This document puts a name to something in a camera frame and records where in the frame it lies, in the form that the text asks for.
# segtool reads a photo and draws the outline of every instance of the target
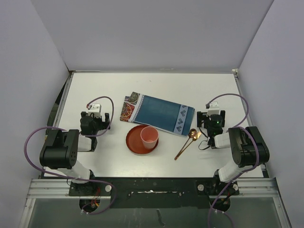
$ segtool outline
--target metal frame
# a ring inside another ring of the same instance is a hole
[[[237,84],[238,91],[242,95],[242,91],[239,85],[237,73],[235,73],[235,80]],[[63,91],[63,95],[58,107],[58,112],[55,117],[53,126],[58,127],[61,115],[64,109],[68,91],[71,86],[71,82],[74,76],[74,72],[68,77],[66,85]],[[252,126],[252,120],[248,115],[248,124]],[[287,213],[285,211],[282,199],[279,194],[279,189],[275,179],[271,178],[239,178],[238,189],[240,195],[231,196],[232,198],[273,198],[276,211],[283,228],[291,228],[290,221],[288,219]],[[71,197],[69,193],[69,185],[66,180],[63,179],[33,179],[31,181],[27,202],[23,211],[23,215],[19,224],[19,228],[27,228],[30,222],[33,207],[35,205],[36,199],[91,199],[93,196],[86,197]],[[101,197],[103,199],[110,199],[110,196]]]

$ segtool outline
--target white table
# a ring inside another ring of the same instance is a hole
[[[198,145],[204,138],[201,137],[175,161],[174,157],[187,138],[163,131],[159,131],[159,145],[153,152],[142,156],[132,153],[126,146],[125,137],[136,124],[122,122],[119,116],[124,97],[133,91],[194,107],[191,126],[196,129],[196,112],[205,111],[208,101],[223,93],[238,94],[233,74],[74,73],[59,127],[80,129],[80,113],[96,97],[106,95],[114,102],[111,130],[97,138],[94,152],[78,152],[78,160],[95,176],[212,177],[215,170],[232,159],[229,148],[200,151]],[[225,96],[217,101],[221,110],[226,111],[224,131],[244,117],[240,98]],[[102,105],[102,113],[111,115],[109,100],[101,99],[96,103]],[[241,126],[248,126],[247,121]],[[257,167],[242,177],[263,177],[263,174]]]

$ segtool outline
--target white wall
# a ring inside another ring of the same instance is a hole
[[[240,67],[251,115],[270,149],[267,165],[293,228],[303,227],[304,1],[275,0]]]
[[[273,0],[32,0],[70,70],[230,72]]]
[[[0,227],[18,226],[30,180],[25,160],[28,134],[45,126],[68,71],[30,0],[0,1]],[[29,146],[38,157],[44,132]]]

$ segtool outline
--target pink cup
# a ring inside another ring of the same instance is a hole
[[[141,131],[141,139],[143,146],[146,149],[152,149],[155,147],[158,140],[158,132],[154,127],[145,127]]]

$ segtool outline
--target brown plate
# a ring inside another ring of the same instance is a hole
[[[156,145],[152,149],[148,150],[143,146],[143,142],[141,139],[141,131],[143,128],[145,128],[147,126],[148,125],[138,125],[138,126],[132,128],[128,132],[125,141],[127,143],[128,148],[130,149],[130,151],[137,153],[137,154],[147,154],[147,153],[150,153],[151,151],[153,151],[155,149],[155,147],[157,147],[158,140],[156,142]]]

